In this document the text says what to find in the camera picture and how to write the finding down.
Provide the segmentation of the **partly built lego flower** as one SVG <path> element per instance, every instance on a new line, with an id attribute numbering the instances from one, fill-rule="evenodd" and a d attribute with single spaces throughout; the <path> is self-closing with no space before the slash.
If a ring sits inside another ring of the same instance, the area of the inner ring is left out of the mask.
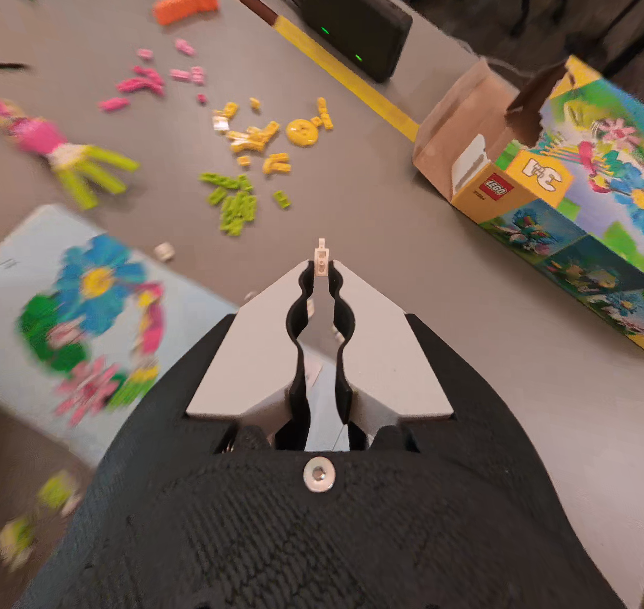
<path id="1" fill-rule="evenodd" d="M 127 190 L 123 180 L 105 170 L 103 163 L 126 172 L 140 168 L 139 162 L 120 153 L 70 142 L 53 122 L 28 116 L 17 104 L 5 99 L 1 99 L 1 134 L 23 153 L 44 160 L 63 189 L 84 211 L 99 204 L 89 183 L 112 196 Z"/>

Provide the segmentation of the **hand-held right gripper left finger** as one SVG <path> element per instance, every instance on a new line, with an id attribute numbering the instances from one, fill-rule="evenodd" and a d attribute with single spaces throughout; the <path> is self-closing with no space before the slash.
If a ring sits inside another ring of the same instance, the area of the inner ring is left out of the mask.
<path id="1" fill-rule="evenodd" d="M 304 449 L 310 429 L 304 353 L 314 264 L 306 260 L 234 316 L 186 413 L 258 426 L 277 449 Z"/>

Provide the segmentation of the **pile of pink lego pieces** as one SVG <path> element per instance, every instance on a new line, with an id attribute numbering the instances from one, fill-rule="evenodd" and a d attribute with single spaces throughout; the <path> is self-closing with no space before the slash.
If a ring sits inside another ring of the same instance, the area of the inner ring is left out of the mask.
<path id="1" fill-rule="evenodd" d="M 157 98 L 165 98 L 168 81 L 191 84 L 199 89 L 196 102 L 199 106 L 206 106 L 208 99 L 202 89 L 207 82 L 207 74 L 203 66 L 190 63 L 197 56 L 197 50 L 186 39 L 173 40 L 173 48 L 177 56 L 186 60 L 181 66 L 170 67 L 167 72 L 162 72 L 156 66 L 155 54 L 150 49 L 140 48 L 136 54 L 140 62 L 132 66 L 131 76 L 115 84 L 117 94 L 98 102 L 97 107 L 102 113 L 110 114 L 122 111 L 131 105 L 130 96 L 136 93 L 150 93 Z"/>

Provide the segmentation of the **colourful cardboard lego box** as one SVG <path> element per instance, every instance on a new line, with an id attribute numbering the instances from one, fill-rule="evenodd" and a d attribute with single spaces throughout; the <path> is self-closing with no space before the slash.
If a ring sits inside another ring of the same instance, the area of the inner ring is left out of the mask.
<path id="1" fill-rule="evenodd" d="M 643 103 L 570 56 L 514 97 L 486 59 L 419 127 L 455 209 L 643 347 Z"/>

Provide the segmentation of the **lego instruction booklet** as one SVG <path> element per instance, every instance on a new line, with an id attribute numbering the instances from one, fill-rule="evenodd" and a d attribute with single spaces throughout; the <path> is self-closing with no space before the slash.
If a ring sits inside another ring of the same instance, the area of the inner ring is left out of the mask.
<path id="1" fill-rule="evenodd" d="M 234 307 L 58 205 L 1 242 L 1 407 L 96 466 Z"/>

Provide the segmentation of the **pile of yellow lego pieces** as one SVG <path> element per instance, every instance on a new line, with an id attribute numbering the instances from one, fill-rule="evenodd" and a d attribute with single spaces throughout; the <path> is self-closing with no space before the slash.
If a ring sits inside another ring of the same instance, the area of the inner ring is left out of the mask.
<path id="1" fill-rule="evenodd" d="M 320 130 L 332 131 L 334 124 L 329 114 L 326 99 L 319 97 L 316 100 L 316 108 L 317 114 L 305 120 L 310 120 L 318 127 L 318 134 Z M 262 154 L 264 155 L 262 173 L 265 176 L 289 174 L 292 169 L 290 154 L 287 152 L 268 153 L 269 146 L 281 131 L 280 124 L 276 121 L 270 121 L 261 128 L 250 126 L 244 131 L 233 130 L 230 127 L 230 122 L 237 115 L 238 109 L 239 106 L 236 103 L 228 102 L 223 109 L 213 110 L 211 117 L 214 131 L 219 132 L 226 138 L 230 152 L 236 156 L 239 165 L 247 168 L 251 163 L 251 154 Z"/>

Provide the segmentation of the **orange lego piece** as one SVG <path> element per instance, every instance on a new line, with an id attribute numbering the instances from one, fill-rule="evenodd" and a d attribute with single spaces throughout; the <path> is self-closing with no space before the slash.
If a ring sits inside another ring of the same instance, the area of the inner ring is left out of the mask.
<path id="1" fill-rule="evenodd" d="M 161 26 L 172 25 L 206 12 L 218 11 L 219 0 L 157 0 L 152 15 Z"/>

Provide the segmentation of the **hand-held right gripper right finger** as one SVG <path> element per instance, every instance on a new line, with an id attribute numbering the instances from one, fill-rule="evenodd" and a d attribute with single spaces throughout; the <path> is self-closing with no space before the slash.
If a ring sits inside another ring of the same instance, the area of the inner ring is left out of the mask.
<path id="1" fill-rule="evenodd" d="M 407 313 L 339 261 L 328 266 L 336 357 L 335 403 L 351 449 L 386 426 L 453 415 Z"/>

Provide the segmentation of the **round yellow lego plate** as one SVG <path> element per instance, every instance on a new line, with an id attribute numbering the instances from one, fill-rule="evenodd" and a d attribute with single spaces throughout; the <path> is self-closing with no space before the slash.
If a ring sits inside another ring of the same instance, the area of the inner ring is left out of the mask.
<path id="1" fill-rule="evenodd" d="M 318 141 L 318 127 L 310 120 L 295 119 L 288 123 L 285 128 L 285 135 L 288 141 L 297 147 L 311 147 Z"/>

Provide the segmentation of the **black device with green lights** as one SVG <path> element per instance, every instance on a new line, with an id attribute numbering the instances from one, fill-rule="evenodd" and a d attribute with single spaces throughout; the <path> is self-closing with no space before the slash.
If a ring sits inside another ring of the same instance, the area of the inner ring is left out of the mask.
<path id="1" fill-rule="evenodd" d="M 304 23 L 377 83 L 387 82 L 413 25 L 391 0 L 302 0 Z"/>

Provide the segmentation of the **pile of lime lego pieces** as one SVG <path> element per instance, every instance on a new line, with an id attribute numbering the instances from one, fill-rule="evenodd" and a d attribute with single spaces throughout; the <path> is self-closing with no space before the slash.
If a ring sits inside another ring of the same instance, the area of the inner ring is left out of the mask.
<path id="1" fill-rule="evenodd" d="M 246 227 L 254 225 L 260 199 L 248 173 L 228 176 L 203 172 L 198 181 L 210 188 L 205 201 L 217 211 L 219 231 L 223 235 L 240 237 Z"/>

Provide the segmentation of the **yellow table edge tape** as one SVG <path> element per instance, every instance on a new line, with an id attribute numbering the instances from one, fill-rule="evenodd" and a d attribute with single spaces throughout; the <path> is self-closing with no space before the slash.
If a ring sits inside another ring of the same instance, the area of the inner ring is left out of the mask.
<path id="1" fill-rule="evenodd" d="M 385 122 L 414 143 L 419 130 L 419 124 L 398 108 L 398 106 L 385 98 L 357 73 L 354 73 L 340 62 L 340 60 L 331 55 L 323 46 L 289 21 L 289 19 L 278 15 L 272 27 L 286 41 L 295 46 L 299 52 L 317 64 L 333 79 L 349 90 L 350 93 L 359 98 L 362 103 L 371 108 Z"/>

